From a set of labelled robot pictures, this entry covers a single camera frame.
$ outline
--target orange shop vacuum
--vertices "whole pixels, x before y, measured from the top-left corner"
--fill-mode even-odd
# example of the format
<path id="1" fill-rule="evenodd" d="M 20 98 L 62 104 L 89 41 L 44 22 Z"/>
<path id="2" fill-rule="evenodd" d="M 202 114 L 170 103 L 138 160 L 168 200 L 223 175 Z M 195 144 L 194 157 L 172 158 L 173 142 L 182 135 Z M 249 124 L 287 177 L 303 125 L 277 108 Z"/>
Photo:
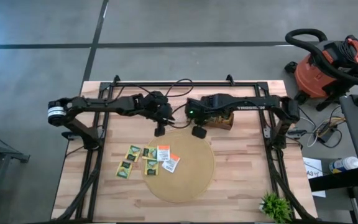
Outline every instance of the orange shop vacuum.
<path id="1" fill-rule="evenodd" d="M 313 45 L 294 38 L 304 34 L 317 37 L 319 42 Z M 295 75 L 299 89 L 295 99 L 299 105 L 311 98 L 324 98 L 316 107 L 322 111 L 358 85 L 358 40 L 353 35 L 344 41 L 330 41 L 320 30 L 297 29 L 289 32 L 285 40 L 310 52 L 301 62 L 285 66 L 287 72 Z"/>

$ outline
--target black hose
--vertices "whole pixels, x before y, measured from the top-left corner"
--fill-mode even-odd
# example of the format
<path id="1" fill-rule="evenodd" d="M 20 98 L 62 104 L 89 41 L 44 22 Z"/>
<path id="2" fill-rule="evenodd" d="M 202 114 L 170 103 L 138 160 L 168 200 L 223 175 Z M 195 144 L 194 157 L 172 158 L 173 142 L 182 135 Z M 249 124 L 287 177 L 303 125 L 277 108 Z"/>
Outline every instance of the black hose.
<path id="1" fill-rule="evenodd" d="M 319 66 L 323 67 L 330 75 L 333 77 L 339 79 L 339 80 L 345 80 L 348 82 L 351 82 L 354 85 L 358 85 L 358 77 L 353 77 L 352 75 L 349 75 L 347 73 L 341 72 L 335 67 L 333 67 L 330 62 L 326 59 L 326 57 L 323 55 L 322 51 L 318 49 L 316 46 L 314 46 L 311 43 L 298 40 L 293 38 L 296 35 L 313 35 L 319 39 L 319 41 L 327 40 L 327 37 L 323 32 L 317 29 L 297 29 L 293 30 L 286 34 L 285 41 L 287 41 L 289 44 L 292 44 L 294 46 L 300 47 L 302 49 L 307 50 L 310 52 L 310 54 L 313 56 L 313 58 L 318 60 Z"/>

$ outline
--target wooden table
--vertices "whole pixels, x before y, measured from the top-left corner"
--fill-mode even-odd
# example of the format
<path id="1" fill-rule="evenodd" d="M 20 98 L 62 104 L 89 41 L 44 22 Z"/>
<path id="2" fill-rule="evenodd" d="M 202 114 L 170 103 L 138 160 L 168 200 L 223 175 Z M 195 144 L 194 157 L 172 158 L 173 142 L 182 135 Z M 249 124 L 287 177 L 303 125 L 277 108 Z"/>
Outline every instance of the wooden table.
<path id="1" fill-rule="evenodd" d="M 270 94 L 285 96 L 284 82 L 267 81 Z M 97 98 L 100 82 L 85 82 L 81 95 Z M 113 97 L 121 88 L 114 90 Z M 165 93 L 166 87 L 146 88 Z M 184 93 L 189 87 L 174 87 L 170 95 Z M 136 87 L 125 87 L 122 96 L 146 92 Z M 170 98 L 173 108 L 186 102 L 186 98 L 228 93 L 233 96 L 254 96 L 248 87 L 195 87 L 183 97 Z M 94 113 L 82 113 L 77 118 L 91 126 Z M 183 110 L 174 117 L 185 123 Z M 147 188 L 140 173 L 140 162 L 134 163 L 128 180 L 115 176 L 118 163 L 124 159 L 130 145 L 146 146 L 154 138 L 156 123 L 141 116 L 124 117 L 109 115 L 103 164 L 99 178 L 94 222 L 257 222 L 269 221 L 259 211 L 264 193 L 271 191 L 269 170 L 265 155 L 262 130 L 256 111 L 236 111 L 234 126 L 230 131 L 208 128 L 206 140 L 211 144 L 216 158 L 216 172 L 208 190 L 192 202 L 168 203 L 154 196 Z M 82 141 L 72 141 L 70 152 Z M 64 163 L 52 218 L 58 217 L 78 193 L 83 175 L 86 151 L 69 155 Z M 317 217 L 313 197 L 306 176 L 302 154 L 297 144 L 288 144 L 284 161 L 292 192 L 306 210 Z M 88 211 L 90 190 L 85 198 L 83 216 Z"/>

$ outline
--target wheel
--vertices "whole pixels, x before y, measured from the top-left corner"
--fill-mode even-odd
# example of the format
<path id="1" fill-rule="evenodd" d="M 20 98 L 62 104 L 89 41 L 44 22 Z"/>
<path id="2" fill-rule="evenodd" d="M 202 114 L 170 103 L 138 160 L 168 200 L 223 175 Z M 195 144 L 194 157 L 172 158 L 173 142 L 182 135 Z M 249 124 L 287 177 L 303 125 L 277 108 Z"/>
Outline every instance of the wheel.
<path id="1" fill-rule="evenodd" d="M 284 70 L 288 73 L 295 73 L 296 66 L 298 66 L 296 62 L 290 62 L 284 67 Z"/>
<path id="2" fill-rule="evenodd" d="M 309 99 L 309 97 L 309 94 L 301 90 L 296 94 L 294 100 L 298 101 L 299 105 L 303 105 Z"/>

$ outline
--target concrete floor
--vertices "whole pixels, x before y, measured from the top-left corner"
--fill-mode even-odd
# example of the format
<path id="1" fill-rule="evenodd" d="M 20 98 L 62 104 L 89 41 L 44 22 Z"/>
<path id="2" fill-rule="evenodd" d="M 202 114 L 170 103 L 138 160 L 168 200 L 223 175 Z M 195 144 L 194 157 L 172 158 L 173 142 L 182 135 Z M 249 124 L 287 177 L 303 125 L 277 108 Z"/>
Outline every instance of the concrete floor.
<path id="1" fill-rule="evenodd" d="M 0 1 L 0 44 L 91 43 L 102 2 Z M 305 27 L 321 29 L 332 40 L 358 37 L 358 0 L 110 0 L 99 42 L 283 41 L 288 31 Z M 0 137 L 31 154 L 28 164 L 10 166 L 0 192 L 0 223 L 49 219 L 67 141 L 60 136 L 64 129 L 47 123 L 47 102 L 78 94 L 89 54 L 89 49 L 0 50 Z M 90 80 L 116 74 L 123 80 L 222 80 L 230 73 L 238 80 L 284 80 L 294 96 L 295 82 L 283 67 L 305 55 L 288 46 L 99 49 Z M 329 116 L 330 109 L 317 113 L 312 105 L 303 108 L 316 122 Z M 299 126 L 310 128 L 304 121 Z M 338 147 L 305 146 L 303 155 L 354 155 L 345 124 L 341 130 Z M 306 145 L 307 138 L 301 141 Z M 331 190 L 315 202 L 323 220 L 351 222 L 343 191 Z"/>

